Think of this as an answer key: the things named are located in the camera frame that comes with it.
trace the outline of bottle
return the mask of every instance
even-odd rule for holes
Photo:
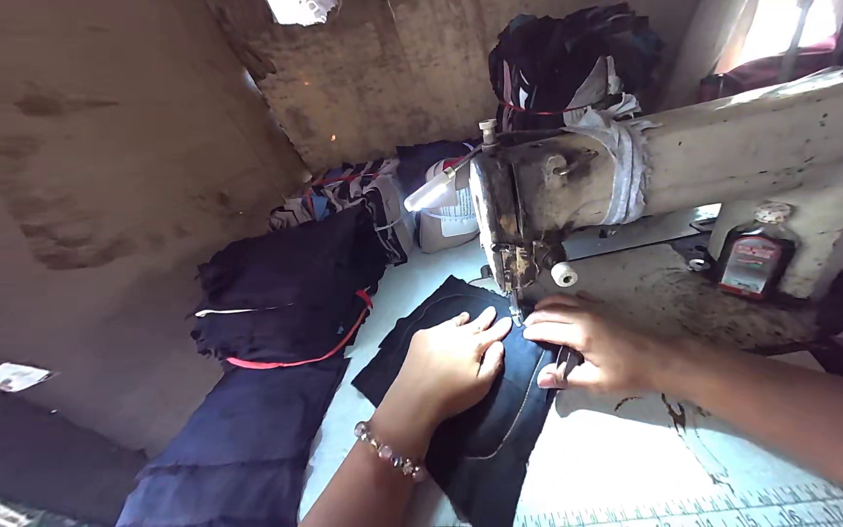
[[[798,235],[782,225],[791,212],[785,203],[764,203],[754,222],[731,229],[718,258],[721,290],[756,299],[776,291],[798,245]]]

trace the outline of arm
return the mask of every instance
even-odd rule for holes
[[[646,336],[594,314],[587,302],[545,299],[525,337],[565,344],[587,362],[540,385],[644,389],[696,402],[760,442],[843,484],[843,378],[693,341]]]
[[[486,396],[503,363],[500,341],[512,328],[509,318],[491,326],[496,316],[490,307],[468,324],[470,317],[461,313],[412,337],[398,376],[369,421],[382,444],[422,460],[441,421]],[[401,525],[412,487],[410,477],[357,442],[301,527]]]

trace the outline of hand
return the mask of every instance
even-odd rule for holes
[[[525,338],[564,344],[585,359],[567,379],[564,365],[546,365],[539,372],[539,386],[661,391],[661,373],[673,363],[678,346],[607,320],[589,309],[592,304],[572,296],[550,296],[525,319]]]
[[[441,421],[482,400],[503,364],[500,341],[512,329],[509,317],[491,326],[496,317],[497,310],[488,307],[471,323],[470,315],[461,313],[417,331],[373,416],[374,426],[382,425],[392,435],[430,436]],[[423,443],[427,447],[427,438]]]

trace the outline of measuring tape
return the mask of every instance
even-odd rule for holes
[[[645,506],[578,508],[516,515],[516,527],[843,526],[843,490],[808,483],[720,493]]]

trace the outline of bracelet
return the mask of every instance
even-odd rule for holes
[[[380,440],[373,435],[373,431],[369,429],[369,423],[366,421],[357,423],[356,428],[353,429],[353,435],[357,436],[357,439],[360,441],[369,443],[369,446],[376,449],[376,454],[382,461],[391,464],[392,468],[403,473],[403,475],[410,476],[415,483],[424,481],[428,476],[428,471],[424,470],[421,461],[413,461],[409,458],[397,456],[392,452],[390,446],[380,443]]]

